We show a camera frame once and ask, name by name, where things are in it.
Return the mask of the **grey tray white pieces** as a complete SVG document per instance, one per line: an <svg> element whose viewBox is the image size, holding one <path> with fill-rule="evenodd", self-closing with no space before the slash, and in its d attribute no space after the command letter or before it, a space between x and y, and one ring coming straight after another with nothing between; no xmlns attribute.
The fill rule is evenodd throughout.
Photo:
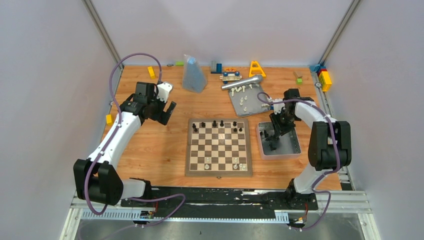
<svg viewBox="0 0 424 240"><path fill-rule="evenodd" d="M262 91L262 86L258 83L227 90L235 114L238 117L247 117L268 112L271 107L258 100L257 97L257 94Z"/></svg>

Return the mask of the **wooden chess board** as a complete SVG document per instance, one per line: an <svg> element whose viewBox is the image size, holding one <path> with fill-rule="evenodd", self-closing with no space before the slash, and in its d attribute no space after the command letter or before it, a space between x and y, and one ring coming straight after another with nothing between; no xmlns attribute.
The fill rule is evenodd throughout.
<svg viewBox="0 0 424 240"><path fill-rule="evenodd" d="M185 160L187 177L251 177L249 122L246 118L191 118Z"/></svg>

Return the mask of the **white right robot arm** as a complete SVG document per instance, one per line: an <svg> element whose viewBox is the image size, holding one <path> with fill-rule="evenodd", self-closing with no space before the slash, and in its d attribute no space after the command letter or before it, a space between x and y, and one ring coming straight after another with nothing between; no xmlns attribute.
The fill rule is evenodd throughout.
<svg viewBox="0 0 424 240"><path fill-rule="evenodd" d="M266 97L273 107L270 114L274 133L266 137L271 148L282 136L294 130L296 121L303 121L310 128L308 165L287 187L285 201L292 209L298 209L307 195L316 194L316 186L340 168L350 164L351 127L347 121L338 121L320 109L311 97L302 97L297 88L284 92L282 99Z"/></svg>

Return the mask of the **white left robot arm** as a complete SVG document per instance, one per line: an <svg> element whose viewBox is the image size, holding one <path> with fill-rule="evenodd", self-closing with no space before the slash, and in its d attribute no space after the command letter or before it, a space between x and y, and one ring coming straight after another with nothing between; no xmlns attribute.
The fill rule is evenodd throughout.
<svg viewBox="0 0 424 240"><path fill-rule="evenodd" d="M138 82L135 92L119 105L119 112L100 145L87 157L78 159L74 166L76 193L79 199L116 205L122 199L134 198L140 206L153 201L151 184L141 178L122 180L116 169L130 139L145 120L167 125L176 103L165 110L173 90L169 82Z"/></svg>

